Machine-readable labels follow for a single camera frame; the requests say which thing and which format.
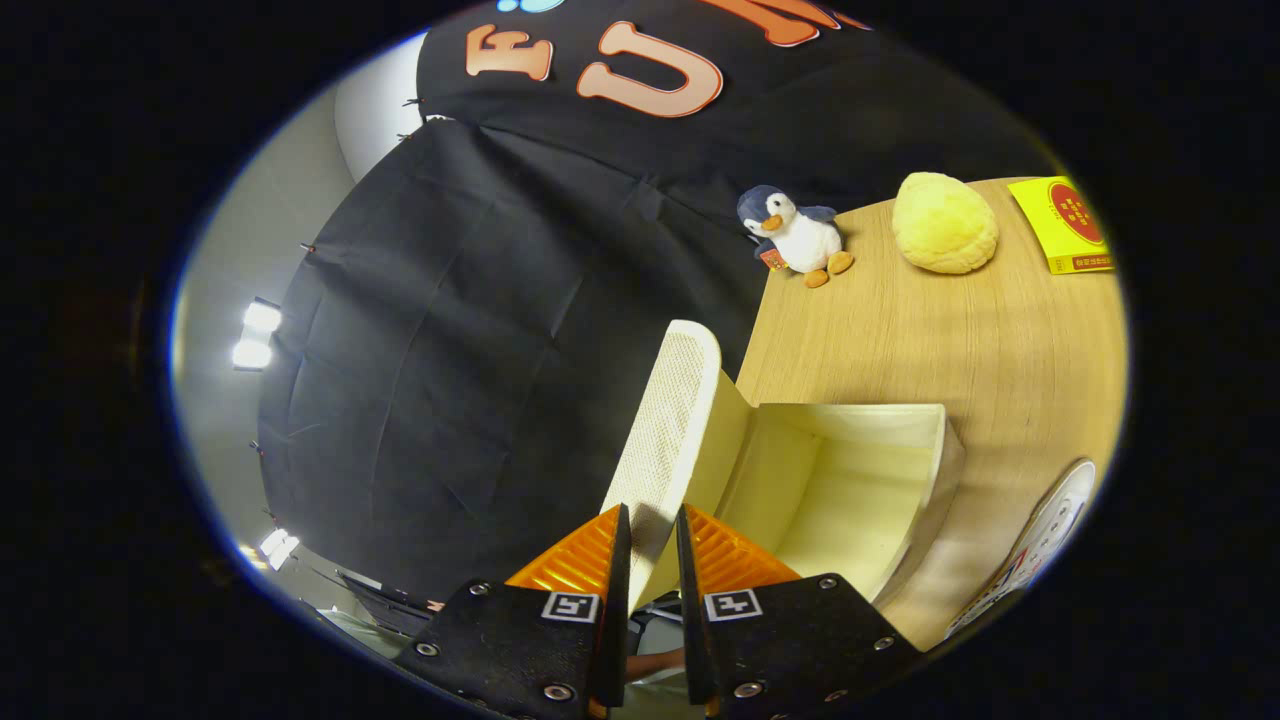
yellow bread bun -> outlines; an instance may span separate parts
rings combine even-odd
[[[996,213],[978,191],[941,173],[911,173],[893,202],[893,240],[913,265],[961,274],[996,254]]]

penguin orange feet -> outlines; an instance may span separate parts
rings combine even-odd
[[[804,274],[804,286],[820,287],[827,284],[828,279],[831,279],[831,275],[827,274],[827,270],[812,270]]]
[[[831,258],[827,258],[827,272],[838,275],[849,269],[854,264],[854,256],[850,252],[841,250],[840,252],[833,252]]]

studio light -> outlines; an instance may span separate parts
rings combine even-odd
[[[275,328],[280,327],[280,309],[261,297],[255,297],[244,311],[244,324],[264,333],[275,332]]]
[[[289,555],[298,547],[302,541],[287,533],[283,528],[276,528],[271,534],[262,539],[262,544],[259,550],[266,556],[266,562],[273,570],[279,570],[284,561],[289,559]]]
[[[261,370],[271,361],[271,348],[256,340],[242,340],[232,348],[232,364],[241,370]]]
[[[275,548],[284,543],[284,538],[287,537],[289,537],[289,533],[287,533],[284,528],[276,528],[271,532],[271,534],[266,536],[266,538],[262,539],[262,544],[257,547],[261,548],[262,555],[270,556],[275,552]]]
[[[280,306],[255,297],[244,310],[241,340],[232,350],[232,365],[237,370],[261,370],[271,361],[271,333],[280,327]]]
[[[289,553],[293,552],[293,548],[298,547],[300,542],[301,541],[293,536],[284,538],[280,547],[275,548],[275,552],[266,559],[266,561],[271,565],[271,569],[279,570],[280,566],[284,565],[284,561],[289,559]]]

white wall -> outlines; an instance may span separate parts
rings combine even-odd
[[[419,33],[351,72],[338,83],[335,124],[338,145],[357,182],[396,147],[399,135],[421,127],[417,105],[417,54],[426,33]]]
[[[174,391],[183,429],[218,515],[237,544],[257,546],[273,529],[257,455],[260,373],[232,369],[244,309],[255,296],[280,302],[303,251],[355,186],[338,147],[335,91],[321,94],[285,123],[244,167],[196,246],[182,287],[173,337]],[[367,618],[333,577],[334,565],[306,550],[280,573],[262,570],[292,597]]]

stuffed penguin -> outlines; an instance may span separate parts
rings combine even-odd
[[[758,184],[739,197],[737,218],[751,234],[772,242],[787,266],[804,273],[806,287],[826,284],[854,264],[832,224],[836,211],[831,208],[796,208],[781,190]]]

